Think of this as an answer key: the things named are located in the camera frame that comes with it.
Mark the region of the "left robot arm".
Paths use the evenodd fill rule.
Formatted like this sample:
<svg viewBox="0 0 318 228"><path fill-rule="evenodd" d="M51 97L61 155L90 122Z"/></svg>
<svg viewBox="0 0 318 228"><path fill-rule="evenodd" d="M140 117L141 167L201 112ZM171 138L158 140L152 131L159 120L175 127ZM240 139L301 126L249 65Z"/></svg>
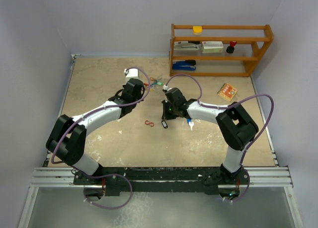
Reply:
<svg viewBox="0 0 318 228"><path fill-rule="evenodd" d="M103 167L84 152L86 137L106 123L129 114L145 93L144 83L131 78L123 88L101 106L74 117L61 115L49 135L46 149L61 162L83 173L90 184L102 180Z"/></svg>

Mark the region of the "red carabiner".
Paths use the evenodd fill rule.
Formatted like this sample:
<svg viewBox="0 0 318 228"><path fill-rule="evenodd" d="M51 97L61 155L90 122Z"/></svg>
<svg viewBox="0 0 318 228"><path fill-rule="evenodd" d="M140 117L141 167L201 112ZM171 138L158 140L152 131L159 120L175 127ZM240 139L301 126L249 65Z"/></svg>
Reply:
<svg viewBox="0 0 318 228"><path fill-rule="evenodd" d="M145 124L148 126L151 126L151 127L153 127L155 125L153 122L148 121L148 120L145 121Z"/></svg>

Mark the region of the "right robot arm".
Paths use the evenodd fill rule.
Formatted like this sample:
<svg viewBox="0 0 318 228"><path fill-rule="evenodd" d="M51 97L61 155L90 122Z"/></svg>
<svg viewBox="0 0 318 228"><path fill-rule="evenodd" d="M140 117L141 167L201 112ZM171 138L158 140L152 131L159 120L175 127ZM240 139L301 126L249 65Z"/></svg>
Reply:
<svg viewBox="0 0 318 228"><path fill-rule="evenodd" d="M185 118L203 120L218 125L224 141L228 145L226 158L217 174L206 174L202 179L204 185L213 182L238 184L249 182L249 174L243 167L243 158L249 146L254 142L259 131L257 124L239 103L217 106L199 102L198 99L187 100L178 88L163 89L166 99L162 101L161 123L167 128L167 120Z"/></svg>

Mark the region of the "key with blue tag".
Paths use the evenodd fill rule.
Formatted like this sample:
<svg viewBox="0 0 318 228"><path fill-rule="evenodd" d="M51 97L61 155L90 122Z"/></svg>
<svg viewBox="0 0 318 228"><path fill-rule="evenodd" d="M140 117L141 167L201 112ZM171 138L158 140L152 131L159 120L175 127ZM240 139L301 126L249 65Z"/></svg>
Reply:
<svg viewBox="0 0 318 228"><path fill-rule="evenodd" d="M194 122L191 119L187 119L187 124L190 127L190 131L193 131Z"/></svg>

